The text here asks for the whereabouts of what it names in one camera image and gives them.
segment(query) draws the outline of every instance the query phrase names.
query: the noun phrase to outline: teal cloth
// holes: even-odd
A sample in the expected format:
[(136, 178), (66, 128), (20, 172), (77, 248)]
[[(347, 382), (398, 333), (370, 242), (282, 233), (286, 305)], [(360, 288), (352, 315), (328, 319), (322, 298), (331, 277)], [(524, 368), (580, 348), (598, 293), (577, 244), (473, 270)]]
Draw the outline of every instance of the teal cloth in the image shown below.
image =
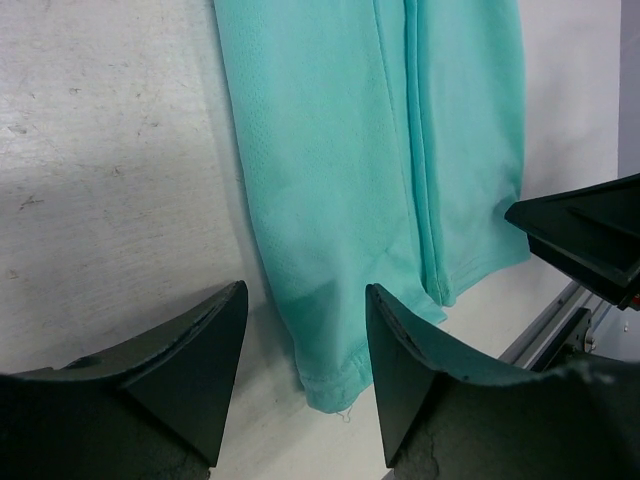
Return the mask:
[(528, 258), (516, 0), (215, 0), (258, 247), (309, 404), (371, 383), (364, 290), (438, 323)]

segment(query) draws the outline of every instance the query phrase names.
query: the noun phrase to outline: white table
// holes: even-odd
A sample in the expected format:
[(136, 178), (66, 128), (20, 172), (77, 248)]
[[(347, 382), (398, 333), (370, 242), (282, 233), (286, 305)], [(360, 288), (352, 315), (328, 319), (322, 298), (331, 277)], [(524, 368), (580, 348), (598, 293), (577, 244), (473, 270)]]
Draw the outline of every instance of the white table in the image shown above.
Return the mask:
[[(522, 0), (524, 195), (613, 178), (617, 0)], [(65, 363), (245, 279), (237, 383), (214, 479), (379, 479), (373, 390), (309, 409), (248, 227), (207, 0), (0, 4), (0, 369)], [(442, 328), (499, 355), (566, 284), (531, 260)]]

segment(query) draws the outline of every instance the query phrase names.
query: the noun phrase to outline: garment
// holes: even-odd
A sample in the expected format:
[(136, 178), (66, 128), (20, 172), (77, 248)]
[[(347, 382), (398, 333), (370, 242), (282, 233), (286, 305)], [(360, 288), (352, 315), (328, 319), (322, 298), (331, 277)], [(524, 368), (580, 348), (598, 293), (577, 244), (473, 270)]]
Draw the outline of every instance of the garment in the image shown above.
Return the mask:
[(215, 0), (249, 210), (309, 404), (371, 383), (364, 289), (426, 321), (527, 258), (515, 0)]

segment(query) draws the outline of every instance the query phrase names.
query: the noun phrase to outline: white wooden surface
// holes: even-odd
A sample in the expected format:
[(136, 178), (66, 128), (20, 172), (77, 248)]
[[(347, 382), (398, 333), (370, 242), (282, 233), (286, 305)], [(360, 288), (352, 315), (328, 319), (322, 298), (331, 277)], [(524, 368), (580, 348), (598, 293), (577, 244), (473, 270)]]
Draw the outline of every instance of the white wooden surface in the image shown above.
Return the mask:
[[(618, 0), (521, 0), (524, 195), (616, 173)], [(214, 479), (378, 479), (373, 390), (309, 409), (248, 226), (207, 0), (0, 3), (0, 370), (61, 366), (245, 279), (252, 314)], [(566, 279), (537, 260), (443, 324), (499, 355)]]

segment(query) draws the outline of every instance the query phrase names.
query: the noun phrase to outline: black plastic part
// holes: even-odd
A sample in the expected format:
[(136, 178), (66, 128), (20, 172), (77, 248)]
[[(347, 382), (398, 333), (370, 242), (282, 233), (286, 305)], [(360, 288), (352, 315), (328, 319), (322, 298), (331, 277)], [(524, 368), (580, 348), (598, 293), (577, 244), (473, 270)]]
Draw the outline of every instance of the black plastic part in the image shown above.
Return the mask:
[(0, 478), (208, 478), (246, 320), (237, 282), (63, 369), (0, 376)]
[(640, 365), (586, 355), (523, 370), (430, 325), (379, 285), (367, 288), (367, 331), (397, 480), (640, 478)]
[(624, 309), (640, 293), (640, 175), (517, 202), (532, 253)]

